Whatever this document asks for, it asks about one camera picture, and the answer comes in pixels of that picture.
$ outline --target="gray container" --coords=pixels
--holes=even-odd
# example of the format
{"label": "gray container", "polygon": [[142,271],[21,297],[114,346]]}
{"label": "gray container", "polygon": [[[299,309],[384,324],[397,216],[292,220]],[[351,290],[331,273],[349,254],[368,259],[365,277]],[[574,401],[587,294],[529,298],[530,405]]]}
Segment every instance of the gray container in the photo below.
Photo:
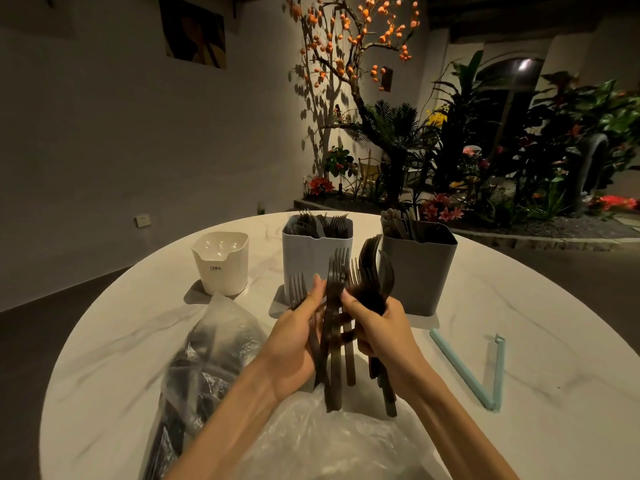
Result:
{"label": "gray container", "polygon": [[417,225],[424,229],[428,242],[383,236],[380,248],[394,268],[396,284],[391,296],[402,302],[406,313],[430,317],[436,313],[458,242],[445,225]]}
{"label": "gray container", "polygon": [[326,279],[329,274],[329,258],[338,248],[348,248],[351,256],[353,245],[353,221],[347,219],[348,238],[335,239],[324,237],[322,224],[316,217],[316,229],[320,239],[308,235],[290,235],[285,233],[289,224],[297,219],[292,216],[282,229],[282,260],[284,265],[284,295],[289,302],[289,278],[298,273],[305,274],[307,290],[311,291],[314,284],[314,274]]}

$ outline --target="person's left hand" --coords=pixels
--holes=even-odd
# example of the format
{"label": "person's left hand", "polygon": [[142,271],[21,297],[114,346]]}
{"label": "person's left hand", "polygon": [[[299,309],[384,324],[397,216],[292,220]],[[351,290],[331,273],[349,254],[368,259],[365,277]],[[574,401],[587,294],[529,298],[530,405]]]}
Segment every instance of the person's left hand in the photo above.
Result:
{"label": "person's left hand", "polygon": [[262,370],[268,375],[278,402],[297,391],[316,371],[308,346],[309,320],[314,318],[319,338],[322,320],[316,319],[316,311],[325,291],[326,282],[316,274],[306,300],[295,311],[287,310],[278,318],[255,358],[262,362]]}

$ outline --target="plastic bag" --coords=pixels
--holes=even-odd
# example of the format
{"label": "plastic bag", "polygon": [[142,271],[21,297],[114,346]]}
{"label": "plastic bag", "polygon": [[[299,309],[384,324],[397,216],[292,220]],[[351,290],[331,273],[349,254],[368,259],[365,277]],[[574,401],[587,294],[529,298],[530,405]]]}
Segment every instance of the plastic bag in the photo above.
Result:
{"label": "plastic bag", "polygon": [[362,373],[343,389],[341,411],[326,412],[323,386],[287,398],[236,466],[235,480],[432,478],[435,448],[418,417],[398,399],[398,416],[389,419],[366,367],[356,357]]}
{"label": "plastic bag", "polygon": [[258,320],[215,294],[164,375],[143,480],[160,480],[264,345]]}

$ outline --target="stone border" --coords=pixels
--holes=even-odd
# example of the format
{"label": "stone border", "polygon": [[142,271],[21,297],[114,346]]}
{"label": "stone border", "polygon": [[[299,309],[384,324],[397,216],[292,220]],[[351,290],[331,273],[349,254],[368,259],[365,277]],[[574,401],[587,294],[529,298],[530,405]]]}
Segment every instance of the stone border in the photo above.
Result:
{"label": "stone border", "polygon": [[[293,202],[296,209],[340,210],[318,203],[297,199]],[[538,251],[619,251],[639,250],[640,237],[622,237],[619,239],[565,239],[555,237],[532,237],[528,235],[495,234],[461,229],[451,229],[472,241],[490,248],[533,249]]]}

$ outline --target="wall socket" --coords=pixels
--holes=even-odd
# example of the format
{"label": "wall socket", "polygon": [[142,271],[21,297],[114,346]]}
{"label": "wall socket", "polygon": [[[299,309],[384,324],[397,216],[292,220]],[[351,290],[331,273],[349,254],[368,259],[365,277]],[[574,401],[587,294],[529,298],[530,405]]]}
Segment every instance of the wall socket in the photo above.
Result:
{"label": "wall socket", "polygon": [[151,217],[149,214],[140,214],[134,218],[136,222],[136,227],[147,227],[151,225]]}

